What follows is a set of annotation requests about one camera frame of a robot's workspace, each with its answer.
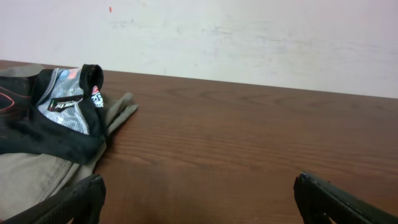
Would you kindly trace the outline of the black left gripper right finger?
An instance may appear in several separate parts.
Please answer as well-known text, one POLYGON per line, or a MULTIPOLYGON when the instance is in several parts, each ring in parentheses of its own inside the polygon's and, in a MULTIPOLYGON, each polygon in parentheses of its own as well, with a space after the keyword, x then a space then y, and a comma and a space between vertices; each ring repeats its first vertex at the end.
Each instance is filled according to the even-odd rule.
POLYGON ((397 217, 302 172, 295 179, 294 199, 304 224, 397 224, 397 217))

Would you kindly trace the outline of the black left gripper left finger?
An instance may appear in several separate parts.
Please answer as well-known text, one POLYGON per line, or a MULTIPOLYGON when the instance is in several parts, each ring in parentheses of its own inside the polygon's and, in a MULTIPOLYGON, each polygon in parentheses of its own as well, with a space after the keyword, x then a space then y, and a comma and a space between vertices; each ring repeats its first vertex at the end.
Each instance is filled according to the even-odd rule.
POLYGON ((91 174, 2 224, 98 224, 105 198, 102 176, 91 174))

